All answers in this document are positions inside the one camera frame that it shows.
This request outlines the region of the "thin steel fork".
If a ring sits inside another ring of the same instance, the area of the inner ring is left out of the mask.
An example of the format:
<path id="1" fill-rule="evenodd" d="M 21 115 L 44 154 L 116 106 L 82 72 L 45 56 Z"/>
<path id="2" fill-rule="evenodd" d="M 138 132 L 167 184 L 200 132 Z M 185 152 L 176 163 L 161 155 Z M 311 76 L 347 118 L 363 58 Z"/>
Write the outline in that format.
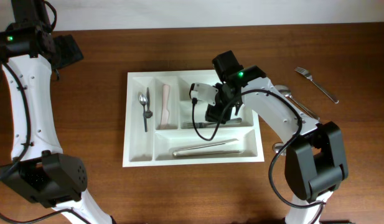
<path id="1" fill-rule="evenodd" d="M 234 118 L 230 119 L 225 122 L 225 124 L 240 124 L 242 122 L 241 118 Z M 182 129 L 193 129 L 193 128 L 209 128 L 209 127 L 215 127 L 217 125 L 217 122 L 199 122 L 199 123 L 182 123 L 181 128 Z"/>

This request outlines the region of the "pink plastic knife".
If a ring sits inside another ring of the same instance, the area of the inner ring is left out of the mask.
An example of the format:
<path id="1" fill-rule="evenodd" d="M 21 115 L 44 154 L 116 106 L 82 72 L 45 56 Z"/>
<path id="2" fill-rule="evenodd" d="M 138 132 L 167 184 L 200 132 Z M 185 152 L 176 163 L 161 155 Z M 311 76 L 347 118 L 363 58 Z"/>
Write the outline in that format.
<path id="1" fill-rule="evenodd" d="M 165 129 L 169 120 L 169 110 L 168 110 L 168 102 L 169 102 L 169 93 L 170 93 L 170 86 L 169 85 L 163 85 L 162 88 L 162 116 L 161 116 L 161 123 L 160 123 L 160 129 Z"/>

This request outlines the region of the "small steel teaspoon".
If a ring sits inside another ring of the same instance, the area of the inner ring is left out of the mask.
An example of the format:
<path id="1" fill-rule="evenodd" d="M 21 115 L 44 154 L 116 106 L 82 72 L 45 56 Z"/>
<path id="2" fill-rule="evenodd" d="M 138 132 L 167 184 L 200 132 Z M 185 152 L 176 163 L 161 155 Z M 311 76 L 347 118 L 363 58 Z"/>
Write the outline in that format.
<path id="1" fill-rule="evenodd" d="M 144 131 L 147 133 L 148 132 L 148 122 L 147 122 L 147 117 L 146 117 L 146 106 L 148 103 L 148 98 L 145 94 L 140 93 L 138 96 L 138 101 L 143 107 Z"/>

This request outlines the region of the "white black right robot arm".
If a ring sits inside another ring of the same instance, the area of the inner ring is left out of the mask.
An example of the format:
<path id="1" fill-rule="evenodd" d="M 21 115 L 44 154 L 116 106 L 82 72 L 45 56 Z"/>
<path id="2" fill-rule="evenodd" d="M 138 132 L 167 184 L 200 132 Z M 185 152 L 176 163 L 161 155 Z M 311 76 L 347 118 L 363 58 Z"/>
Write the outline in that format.
<path id="1" fill-rule="evenodd" d="M 293 199 L 274 191 L 291 208 L 284 222 L 318 223 L 326 202 L 349 174 L 340 128 L 304 114 L 280 94 L 264 71 L 256 65 L 244 68 L 231 50 L 216 56 L 212 65 L 220 81 L 204 98 L 205 120 L 226 123 L 242 105 L 255 111 L 283 142 L 269 165 L 268 178 L 274 185 L 274 165 L 285 153 L 284 174 Z"/>

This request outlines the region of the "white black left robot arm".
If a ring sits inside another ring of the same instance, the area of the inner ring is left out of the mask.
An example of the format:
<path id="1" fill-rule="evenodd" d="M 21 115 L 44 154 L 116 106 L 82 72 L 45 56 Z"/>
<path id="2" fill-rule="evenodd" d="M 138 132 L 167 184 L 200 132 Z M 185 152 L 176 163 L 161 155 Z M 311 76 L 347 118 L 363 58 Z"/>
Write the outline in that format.
<path id="1" fill-rule="evenodd" d="M 72 223 L 113 223 L 87 189 L 82 160 L 63 153 L 54 126 L 51 76 L 83 54 L 71 35 L 52 35 L 57 11 L 51 3 L 11 5 L 15 21 L 0 32 L 0 64 L 10 91 L 14 141 L 0 182 Z"/>

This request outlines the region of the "steel spoon under right arm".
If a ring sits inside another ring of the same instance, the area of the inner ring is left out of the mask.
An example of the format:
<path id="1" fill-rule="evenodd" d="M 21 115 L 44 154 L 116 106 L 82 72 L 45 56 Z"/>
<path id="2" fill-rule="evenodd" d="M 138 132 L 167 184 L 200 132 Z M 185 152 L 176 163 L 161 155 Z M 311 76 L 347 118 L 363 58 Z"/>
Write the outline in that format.
<path id="1" fill-rule="evenodd" d="M 281 156 L 286 156 L 286 148 L 283 143 L 277 142 L 272 145 L 272 150 L 275 154 L 278 154 L 279 152 Z"/>

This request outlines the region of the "steel tongs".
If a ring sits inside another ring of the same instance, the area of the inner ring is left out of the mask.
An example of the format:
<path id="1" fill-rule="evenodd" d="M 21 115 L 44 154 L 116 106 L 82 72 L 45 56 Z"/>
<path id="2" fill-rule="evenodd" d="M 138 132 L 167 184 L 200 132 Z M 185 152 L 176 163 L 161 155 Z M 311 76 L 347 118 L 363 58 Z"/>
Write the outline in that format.
<path id="1" fill-rule="evenodd" d="M 243 149 L 230 148 L 238 142 L 238 139 L 229 139 L 225 141 L 211 142 L 208 144 L 189 146 L 176 149 L 172 152 L 173 157 L 189 157 L 189 156 L 210 156 L 218 154 L 239 154 Z"/>

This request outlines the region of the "white plastic cutlery tray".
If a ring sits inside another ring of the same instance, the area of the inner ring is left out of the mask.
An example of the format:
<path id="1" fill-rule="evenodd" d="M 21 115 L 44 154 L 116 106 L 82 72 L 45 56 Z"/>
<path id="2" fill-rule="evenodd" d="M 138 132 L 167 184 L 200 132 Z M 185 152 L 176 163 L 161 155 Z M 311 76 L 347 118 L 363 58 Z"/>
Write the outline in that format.
<path id="1" fill-rule="evenodd" d="M 192 104 L 191 84 L 218 82 L 214 70 L 129 72 L 123 167 L 262 162 L 257 113 L 242 106 L 216 127 Z"/>

